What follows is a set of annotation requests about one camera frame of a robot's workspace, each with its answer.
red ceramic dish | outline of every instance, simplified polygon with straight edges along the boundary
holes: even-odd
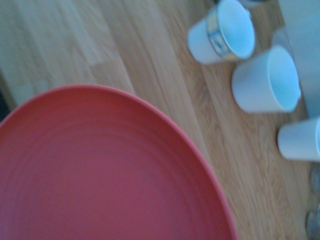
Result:
[[[222,189],[183,131],[97,85],[39,94],[0,124],[0,239],[236,240]]]

white container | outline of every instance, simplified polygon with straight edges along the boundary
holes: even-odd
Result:
[[[250,14],[237,0],[222,0],[188,31],[188,46],[202,64],[249,58],[255,49]]]
[[[278,45],[239,65],[231,87],[236,103],[249,113],[292,112],[301,96],[294,61]]]
[[[320,118],[283,125],[278,147],[286,159],[320,162]]]
[[[320,0],[279,0],[310,118],[320,116]]]

wooden table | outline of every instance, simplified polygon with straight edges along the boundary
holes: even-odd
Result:
[[[236,105],[236,63],[198,64],[187,31],[209,0],[0,1],[1,90],[13,109],[45,90],[78,83],[119,88],[147,100],[195,142],[217,175],[241,240],[306,239],[317,207],[310,164],[279,153],[277,130],[307,117],[247,114]],[[255,55],[283,25],[278,2],[251,9]]]

wood grain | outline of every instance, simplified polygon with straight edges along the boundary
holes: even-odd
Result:
[[[173,119],[212,167],[241,240],[307,239],[316,209],[308,162],[285,160],[276,135],[307,117],[304,101],[290,114],[247,114],[231,92],[239,62],[198,64],[187,31],[210,0],[0,1],[0,87],[14,109],[53,87],[91,83],[143,98]],[[271,0],[250,10],[254,55],[282,26]]]

white cup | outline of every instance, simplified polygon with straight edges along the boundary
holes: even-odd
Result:
[[[286,159],[320,162],[320,117],[283,125],[278,147]]]
[[[250,13],[237,0],[222,0],[188,31],[188,46],[202,64],[249,58],[255,49]]]
[[[292,112],[301,96],[294,61],[279,45],[237,66],[231,87],[236,103],[248,113]]]

